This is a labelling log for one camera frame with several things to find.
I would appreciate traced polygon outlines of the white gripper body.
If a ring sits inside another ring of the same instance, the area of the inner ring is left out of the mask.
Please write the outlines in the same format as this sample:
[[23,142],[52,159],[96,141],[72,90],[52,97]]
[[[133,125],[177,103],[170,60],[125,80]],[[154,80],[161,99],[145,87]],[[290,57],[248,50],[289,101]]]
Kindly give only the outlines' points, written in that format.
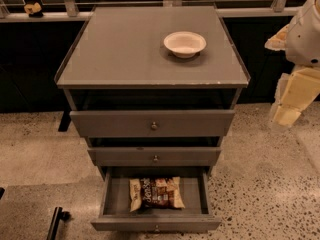
[[281,83],[320,83],[320,68],[295,65],[290,74],[283,73],[280,77]]

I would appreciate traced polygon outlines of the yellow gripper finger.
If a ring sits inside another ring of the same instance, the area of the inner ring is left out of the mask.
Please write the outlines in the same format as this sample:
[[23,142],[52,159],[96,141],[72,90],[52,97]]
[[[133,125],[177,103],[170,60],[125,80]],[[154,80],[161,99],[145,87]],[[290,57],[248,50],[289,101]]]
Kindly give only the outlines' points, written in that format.
[[281,83],[279,79],[271,109],[272,121],[291,127],[319,94],[320,83]]
[[269,38],[264,47],[273,51],[284,51],[286,49],[286,39],[289,25],[281,28],[275,35]]

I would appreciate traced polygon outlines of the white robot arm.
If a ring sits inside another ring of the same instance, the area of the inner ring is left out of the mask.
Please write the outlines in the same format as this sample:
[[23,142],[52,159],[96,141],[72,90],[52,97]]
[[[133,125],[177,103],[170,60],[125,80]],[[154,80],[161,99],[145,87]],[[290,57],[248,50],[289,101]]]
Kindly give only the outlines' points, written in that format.
[[272,118],[278,125],[289,127],[320,94],[320,0],[307,0],[265,47],[284,51],[294,64]]

